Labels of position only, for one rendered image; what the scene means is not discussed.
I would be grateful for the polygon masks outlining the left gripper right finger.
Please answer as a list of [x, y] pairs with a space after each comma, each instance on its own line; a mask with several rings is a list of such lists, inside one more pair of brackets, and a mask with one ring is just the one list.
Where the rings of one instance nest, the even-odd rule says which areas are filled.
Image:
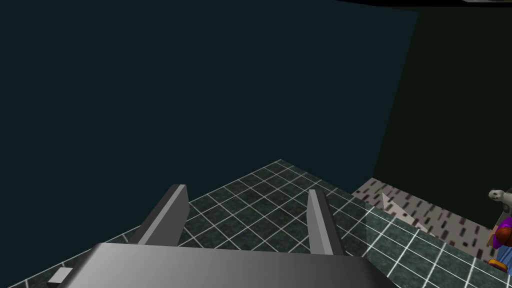
[[312, 254], [344, 256], [327, 196], [322, 189], [309, 189], [306, 209], [309, 249]]

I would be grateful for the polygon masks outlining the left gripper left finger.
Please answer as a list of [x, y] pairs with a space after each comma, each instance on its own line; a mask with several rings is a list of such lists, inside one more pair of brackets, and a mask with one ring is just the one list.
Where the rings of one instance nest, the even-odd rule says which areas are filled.
[[129, 244], [177, 246], [190, 212], [187, 186], [174, 184], [128, 240]]

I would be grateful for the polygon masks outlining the pale grey round knob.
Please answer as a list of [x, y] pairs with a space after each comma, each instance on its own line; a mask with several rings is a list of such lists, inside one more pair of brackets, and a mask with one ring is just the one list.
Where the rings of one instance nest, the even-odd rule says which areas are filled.
[[507, 191], [500, 189], [490, 190], [488, 197], [496, 202], [501, 202], [503, 205], [503, 211], [512, 215], [512, 187]]

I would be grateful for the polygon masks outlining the colourful toy figure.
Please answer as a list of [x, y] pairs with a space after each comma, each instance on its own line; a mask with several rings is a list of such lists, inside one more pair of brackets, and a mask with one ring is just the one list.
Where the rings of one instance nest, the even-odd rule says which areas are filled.
[[491, 239], [497, 256], [486, 263], [512, 276], [512, 217], [506, 218], [496, 228]]

